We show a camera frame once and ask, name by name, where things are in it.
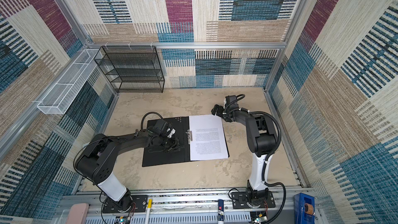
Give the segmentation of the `orange folder black inside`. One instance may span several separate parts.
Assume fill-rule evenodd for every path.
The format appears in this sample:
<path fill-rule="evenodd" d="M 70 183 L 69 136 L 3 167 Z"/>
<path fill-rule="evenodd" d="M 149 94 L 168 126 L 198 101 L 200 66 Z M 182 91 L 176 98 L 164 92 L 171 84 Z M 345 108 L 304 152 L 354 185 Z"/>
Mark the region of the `orange folder black inside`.
<path fill-rule="evenodd" d="M 144 149 L 143 167 L 159 166 L 163 164 L 191 162 L 190 160 L 190 141 L 189 117 L 166 118 L 165 121 L 171 123 L 176 130 L 173 135 L 184 144 L 181 150 L 173 150 L 169 153 L 149 153 L 152 146 Z"/>

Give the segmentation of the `printed paper sheet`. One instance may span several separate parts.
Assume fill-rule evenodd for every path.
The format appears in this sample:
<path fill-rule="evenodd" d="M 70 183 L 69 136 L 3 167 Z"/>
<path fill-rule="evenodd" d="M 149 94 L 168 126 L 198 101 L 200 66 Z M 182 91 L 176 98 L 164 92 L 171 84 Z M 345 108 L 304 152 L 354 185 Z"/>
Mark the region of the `printed paper sheet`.
<path fill-rule="evenodd" d="M 189 116 L 190 160 L 218 160 L 229 157 L 222 118 L 214 115 Z"/>

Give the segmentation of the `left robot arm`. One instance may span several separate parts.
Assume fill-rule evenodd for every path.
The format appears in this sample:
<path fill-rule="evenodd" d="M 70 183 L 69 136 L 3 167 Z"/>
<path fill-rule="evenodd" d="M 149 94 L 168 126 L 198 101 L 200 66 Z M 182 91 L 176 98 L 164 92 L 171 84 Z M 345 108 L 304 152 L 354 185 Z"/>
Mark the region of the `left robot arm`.
<path fill-rule="evenodd" d="M 131 134 L 97 134 L 76 157 L 74 168 L 104 193 L 106 207 L 114 212 L 128 212 L 133 207 L 131 193 L 113 172 L 118 156 L 140 148 L 154 156 L 180 152 L 184 148 L 183 131 L 183 120 L 159 116 Z"/>

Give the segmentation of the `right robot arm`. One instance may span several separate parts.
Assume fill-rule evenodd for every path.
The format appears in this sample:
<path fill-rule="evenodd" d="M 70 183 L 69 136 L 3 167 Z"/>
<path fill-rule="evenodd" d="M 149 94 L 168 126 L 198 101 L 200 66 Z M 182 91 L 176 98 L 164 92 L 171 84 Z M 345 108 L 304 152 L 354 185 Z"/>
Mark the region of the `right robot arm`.
<path fill-rule="evenodd" d="M 215 105 L 211 114 L 221 117 L 226 122 L 238 122 L 245 126 L 247 144 L 253 155 L 252 171 L 245 190 L 245 203 L 249 208 L 257 208 L 262 204 L 268 206 L 267 200 L 271 187 L 280 186 L 283 190 L 283 199 L 278 211 L 272 217 L 266 214 L 251 220 L 251 224 L 271 224 L 275 221 L 286 203 L 287 190 L 282 182 L 268 182 L 268 172 L 272 156 L 282 142 L 280 124 L 271 114 L 236 107 L 228 110 L 227 107 Z"/>

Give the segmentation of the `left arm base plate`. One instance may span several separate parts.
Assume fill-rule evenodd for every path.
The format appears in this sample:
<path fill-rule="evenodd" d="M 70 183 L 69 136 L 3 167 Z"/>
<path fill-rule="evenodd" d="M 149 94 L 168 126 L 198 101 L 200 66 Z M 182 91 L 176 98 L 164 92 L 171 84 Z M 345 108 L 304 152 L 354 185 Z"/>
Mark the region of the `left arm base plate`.
<path fill-rule="evenodd" d="M 107 197 L 102 207 L 102 213 L 104 214 L 116 214 L 116 213 L 143 213 L 146 211 L 148 203 L 148 195 L 132 195 L 130 199 L 126 199 L 126 202 L 120 200 L 119 202 L 113 201 Z"/>

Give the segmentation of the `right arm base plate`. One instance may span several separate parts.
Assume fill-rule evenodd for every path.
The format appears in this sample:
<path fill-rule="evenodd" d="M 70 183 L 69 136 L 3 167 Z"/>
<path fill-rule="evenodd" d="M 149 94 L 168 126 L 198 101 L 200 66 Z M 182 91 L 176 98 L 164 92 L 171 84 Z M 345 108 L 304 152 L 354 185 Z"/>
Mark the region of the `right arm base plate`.
<path fill-rule="evenodd" d="M 244 208 L 275 208 L 275 198 L 271 191 L 268 191 L 267 197 L 263 200 L 253 200 L 249 203 L 244 192 L 231 192 L 229 193 L 230 199 L 232 200 L 234 209 L 244 209 Z"/>

